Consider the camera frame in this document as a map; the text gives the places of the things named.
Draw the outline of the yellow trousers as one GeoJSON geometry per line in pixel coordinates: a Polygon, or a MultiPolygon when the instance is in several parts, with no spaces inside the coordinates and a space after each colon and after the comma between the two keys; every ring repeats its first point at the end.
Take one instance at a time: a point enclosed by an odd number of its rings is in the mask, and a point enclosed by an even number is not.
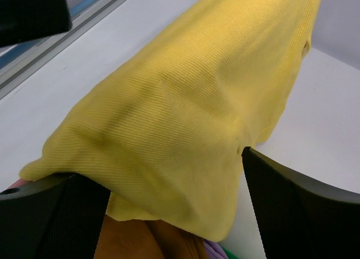
{"type": "Polygon", "coordinates": [[[242,150],[282,115],[321,0],[199,0],[97,84],[20,177],[82,174],[115,220],[163,220],[219,242],[242,150]]]}

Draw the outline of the brown trousers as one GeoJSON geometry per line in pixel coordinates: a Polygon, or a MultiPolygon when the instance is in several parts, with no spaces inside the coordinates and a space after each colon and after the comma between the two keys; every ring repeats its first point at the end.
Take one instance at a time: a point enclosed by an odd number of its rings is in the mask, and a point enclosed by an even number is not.
{"type": "Polygon", "coordinates": [[[161,220],[116,221],[105,216],[94,258],[208,258],[203,238],[161,220]]]}

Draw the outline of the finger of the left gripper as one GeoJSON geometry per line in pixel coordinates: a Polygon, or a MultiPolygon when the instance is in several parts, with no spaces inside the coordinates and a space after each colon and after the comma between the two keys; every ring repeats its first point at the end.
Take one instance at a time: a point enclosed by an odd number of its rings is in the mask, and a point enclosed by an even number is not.
{"type": "Polygon", "coordinates": [[[66,0],[1,0],[1,47],[65,33],[71,28],[66,0]]]}

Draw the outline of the pink hanger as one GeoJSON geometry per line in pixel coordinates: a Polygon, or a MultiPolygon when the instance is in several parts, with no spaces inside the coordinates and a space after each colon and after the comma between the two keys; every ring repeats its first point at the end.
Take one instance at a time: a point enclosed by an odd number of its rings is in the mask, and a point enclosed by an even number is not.
{"type": "Polygon", "coordinates": [[[31,181],[27,181],[27,180],[24,180],[24,179],[19,179],[17,180],[16,182],[14,182],[10,187],[8,187],[9,189],[12,189],[12,188],[18,188],[18,187],[21,187],[23,185],[26,185],[28,183],[31,183],[31,181]]]}

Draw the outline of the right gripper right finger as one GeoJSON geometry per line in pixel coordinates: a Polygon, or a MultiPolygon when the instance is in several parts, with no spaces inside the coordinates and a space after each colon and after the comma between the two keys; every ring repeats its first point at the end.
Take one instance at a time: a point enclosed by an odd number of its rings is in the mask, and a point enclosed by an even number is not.
{"type": "Polygon", "coordinates": [[[359,258],[359,194],[242,152],[266,258],[359,258]]]}

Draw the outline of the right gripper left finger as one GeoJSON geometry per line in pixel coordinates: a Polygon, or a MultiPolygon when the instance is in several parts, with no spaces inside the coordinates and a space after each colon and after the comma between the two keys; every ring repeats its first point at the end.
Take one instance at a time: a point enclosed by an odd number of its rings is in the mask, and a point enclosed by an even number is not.
{"type": "Polygon", "coordinates": [[[110,191],[53,174],[1,192],[1,258],[93,258],[110,191]]]}

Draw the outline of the purple trousers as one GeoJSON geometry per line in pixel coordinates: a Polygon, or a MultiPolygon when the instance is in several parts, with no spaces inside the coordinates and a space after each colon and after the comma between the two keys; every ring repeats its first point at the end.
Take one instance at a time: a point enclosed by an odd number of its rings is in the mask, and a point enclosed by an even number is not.
{"type": "Polygon", "coordinates": [[[223,248],[217,242],[204,240],[204,247],[210,259],[228,259],[223,248]]]}

